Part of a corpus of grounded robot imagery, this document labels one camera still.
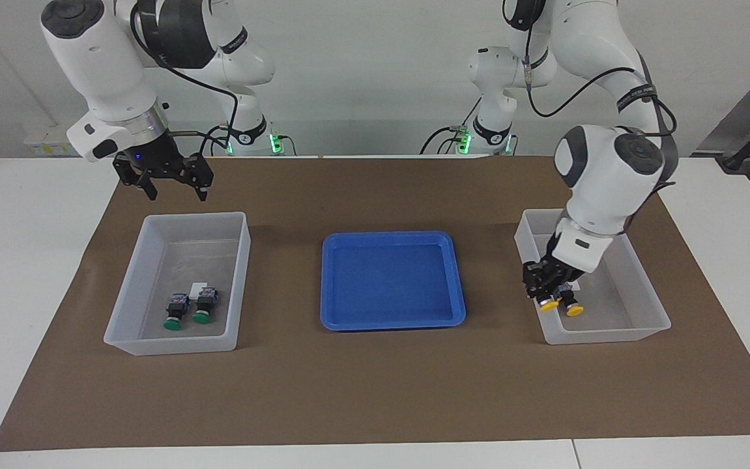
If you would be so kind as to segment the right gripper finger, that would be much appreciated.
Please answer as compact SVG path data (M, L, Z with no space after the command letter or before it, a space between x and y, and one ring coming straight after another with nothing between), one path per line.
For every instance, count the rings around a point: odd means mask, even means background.
M126 186L134 186L145 192L149 200L157 198L157 189L151 182L148 172L137 173L131 163L114 163L119 181Z
M199 198L206 201L214 173L202 154L191 154L183 159L183 184L190 185Z

